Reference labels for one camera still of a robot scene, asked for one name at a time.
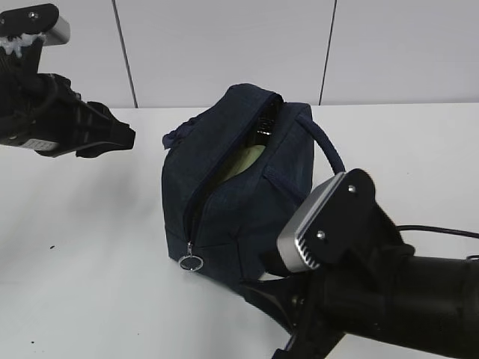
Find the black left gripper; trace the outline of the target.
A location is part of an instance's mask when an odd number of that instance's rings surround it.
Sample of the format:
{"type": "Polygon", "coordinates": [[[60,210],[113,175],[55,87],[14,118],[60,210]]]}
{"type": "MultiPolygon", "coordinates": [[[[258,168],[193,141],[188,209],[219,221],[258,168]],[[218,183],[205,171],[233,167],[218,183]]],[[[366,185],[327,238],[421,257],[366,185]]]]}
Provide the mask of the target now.
{"type": "Polygon", "coordinates": [[[133,148],[135,131],[106,105],[84,104],[70,80],[38,72],[44,42],[1,38],[1,145],[84,159],[133,148]]]}

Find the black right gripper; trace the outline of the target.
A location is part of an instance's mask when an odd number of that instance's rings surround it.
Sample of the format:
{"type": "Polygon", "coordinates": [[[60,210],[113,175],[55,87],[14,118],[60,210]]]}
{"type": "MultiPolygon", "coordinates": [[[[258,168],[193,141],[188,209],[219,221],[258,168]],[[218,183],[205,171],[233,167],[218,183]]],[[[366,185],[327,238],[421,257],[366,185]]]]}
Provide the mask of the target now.
{"type": "Polygon", "coordinates": [[[375,245],[370,264],[352,252],[334,265],[277,280],[243,280],[241,286],[246,301],[290,335],[274,358],[326,358],[346,334],[408,346],[394,295],[414,253],[405,243],[375,245]]]}

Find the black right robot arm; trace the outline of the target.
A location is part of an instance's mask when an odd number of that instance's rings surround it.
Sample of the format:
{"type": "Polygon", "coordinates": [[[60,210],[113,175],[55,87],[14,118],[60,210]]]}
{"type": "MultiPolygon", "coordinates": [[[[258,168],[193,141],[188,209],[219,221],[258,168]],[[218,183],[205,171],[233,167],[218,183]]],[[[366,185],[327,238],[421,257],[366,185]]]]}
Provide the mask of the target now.
{"type": "Polygon", "coordinates": [[[478,262],[389,257],[373,282],[351,257],[279,280],[245,280],[245,299],[289,335],[276,358],[325,358],[348,334],[448,358],[478,356],[478,262]]]}

